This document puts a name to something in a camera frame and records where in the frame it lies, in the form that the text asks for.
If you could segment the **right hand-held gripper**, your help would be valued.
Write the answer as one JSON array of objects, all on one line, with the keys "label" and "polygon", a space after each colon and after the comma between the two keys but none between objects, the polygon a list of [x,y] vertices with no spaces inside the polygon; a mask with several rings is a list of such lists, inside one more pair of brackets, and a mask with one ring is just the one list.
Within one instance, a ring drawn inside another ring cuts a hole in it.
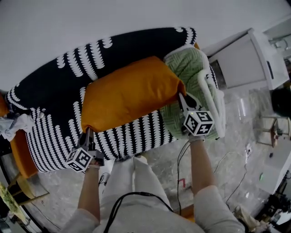
[{"label": "right hand-held gripper", "polygon": [[179,106],[183,112],[184,120],[181,127],[183,134],[193,136],[206,136],[214,126],[213,116],[210,111],[201,111],[203,106],[200,101],[190,93],[179,93]]}]

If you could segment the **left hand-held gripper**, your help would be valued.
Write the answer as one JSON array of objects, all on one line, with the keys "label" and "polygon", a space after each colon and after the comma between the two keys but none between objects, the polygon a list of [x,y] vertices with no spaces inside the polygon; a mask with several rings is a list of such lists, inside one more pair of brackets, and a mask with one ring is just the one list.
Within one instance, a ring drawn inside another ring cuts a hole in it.
[{"label": "left hand-held gripper", "polygon": [[91,128],[81,133],[78,140],[78,147],[69,154],[66,165],[75,172],[85,172],[90,162],[95,160],[99,166],[104,166],[104,155],[98,150],[86,151],[85,149],[93,149],[94,132]]}]

